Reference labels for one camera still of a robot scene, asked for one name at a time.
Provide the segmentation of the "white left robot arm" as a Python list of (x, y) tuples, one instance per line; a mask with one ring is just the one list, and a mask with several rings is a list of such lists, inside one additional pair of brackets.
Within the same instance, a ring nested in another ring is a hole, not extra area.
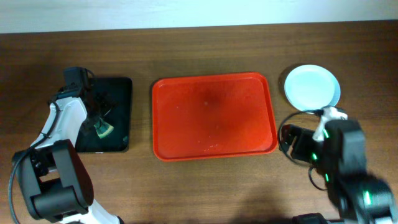
[(49, 101), (38, 138), (12, 158), (8, 197), (17, 181), (29, 215), (50, 223), (122, 223), (94, 198), (75, 144), (82, 124), (100, 110), (90, 88), (62, 88)]

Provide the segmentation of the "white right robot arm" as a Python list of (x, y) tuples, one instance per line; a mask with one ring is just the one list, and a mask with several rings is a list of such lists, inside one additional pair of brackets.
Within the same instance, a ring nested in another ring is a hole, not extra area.
[(356, 120), (333, 120), (317, 143), (313, 131), (282, 126), (282, 150), (310, 164), (325, 180), (326, 191), (346, 222), (397, 223), (397, 205), (386, 181), (367, 171), (365, 135)]

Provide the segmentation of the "green yellow scrub sponge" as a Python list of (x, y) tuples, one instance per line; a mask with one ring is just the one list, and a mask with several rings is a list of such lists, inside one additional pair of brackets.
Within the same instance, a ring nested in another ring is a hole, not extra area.
[(100, 118), (97, 123), (94, 124), (95, 131), (100, 139), (108, 136), (114, 129), (112, 125), (107, 123), (104, 119)]

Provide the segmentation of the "light blue plate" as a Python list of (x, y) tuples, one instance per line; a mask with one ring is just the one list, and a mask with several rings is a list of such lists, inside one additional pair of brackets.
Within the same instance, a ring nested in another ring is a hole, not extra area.
[(334, 74), (319, 65), (299, 65), (287, 74), (284, 93), (289, 103), (300, 111), (331, 106), (334, 78)]

